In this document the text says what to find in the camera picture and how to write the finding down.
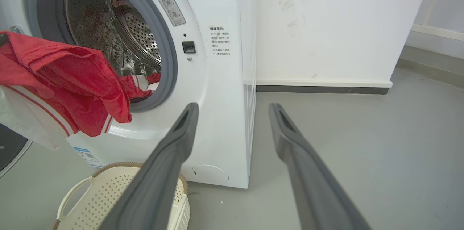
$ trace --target beige plastic basket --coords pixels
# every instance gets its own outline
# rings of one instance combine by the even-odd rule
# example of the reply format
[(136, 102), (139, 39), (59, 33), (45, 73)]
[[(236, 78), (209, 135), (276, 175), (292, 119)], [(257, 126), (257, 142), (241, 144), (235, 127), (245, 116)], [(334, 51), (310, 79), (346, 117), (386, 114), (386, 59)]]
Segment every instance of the beige plastic basket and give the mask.
[[(132, 162), (109, 164), (77, 183), (61, 202), (53, 230), (97, 230), (142, 165)], [(87, 182), (90, 182), (90, 186), (86, 192), (70, 212), (63, 215), (66, 203), (73, 193)], [(187, 230), (189, 220), (187, 181), (179, 175), (167, 230)]]

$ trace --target dark baseboard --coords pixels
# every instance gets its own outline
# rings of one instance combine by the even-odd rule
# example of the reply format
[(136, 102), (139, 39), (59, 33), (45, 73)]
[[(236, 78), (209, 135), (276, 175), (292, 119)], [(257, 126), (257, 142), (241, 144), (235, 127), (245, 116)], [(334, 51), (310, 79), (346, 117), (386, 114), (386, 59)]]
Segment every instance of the dark baseboard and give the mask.
[(464, 59), (405, 46), (396, 68), (464, 88)]
[(298, 93), (340, 93), (340, 94), (381, 94), (385, 95), (389, 88), (367, 87), (320, 87), (320, 86), (277, 86), (257, 85), (260, 92), (298, 92)]

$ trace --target stainless steel drum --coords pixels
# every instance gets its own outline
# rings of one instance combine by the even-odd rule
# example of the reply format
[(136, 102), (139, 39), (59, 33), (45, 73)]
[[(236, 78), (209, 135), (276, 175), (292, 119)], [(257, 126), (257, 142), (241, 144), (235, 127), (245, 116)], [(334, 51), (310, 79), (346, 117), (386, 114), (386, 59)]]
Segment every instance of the stainless steel drum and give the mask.
[(161, 71), (153, 34), (128, 0), (65, 0), (65, 15), (76, 45), (101, 50), (118, 75)]

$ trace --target concrete floor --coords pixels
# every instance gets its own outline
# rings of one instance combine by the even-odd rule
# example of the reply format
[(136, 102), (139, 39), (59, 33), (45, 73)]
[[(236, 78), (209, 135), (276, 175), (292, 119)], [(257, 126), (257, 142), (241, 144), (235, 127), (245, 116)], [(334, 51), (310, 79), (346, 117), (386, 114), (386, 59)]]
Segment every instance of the concrete floor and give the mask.
[[(464, 229), (464, 90), (396, 70), (388, 95), (258, 93), (247, 190), (189, 183), (190, 230), (299, 229), (268, 105), (282, 104), (374, 230)], [(0, 229), (50, 229), (94, 169), (32, 146), (0, 179)]]

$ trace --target washing machine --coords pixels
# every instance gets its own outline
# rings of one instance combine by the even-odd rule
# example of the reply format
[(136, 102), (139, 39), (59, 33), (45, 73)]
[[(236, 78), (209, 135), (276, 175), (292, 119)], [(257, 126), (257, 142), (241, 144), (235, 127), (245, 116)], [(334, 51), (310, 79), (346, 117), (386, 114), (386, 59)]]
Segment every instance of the washing machine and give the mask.
[(248, 187), (256, 0), (0, 0), (0, 13), (2, 30), (102, 50), (121, 76), (161, 73), (151, 96), (131, 101), (131, 123), (109, 121), (100, 136), (66, 139), (89, 165), (144, 162), (196, 102), (194, 148), (181, 173)]

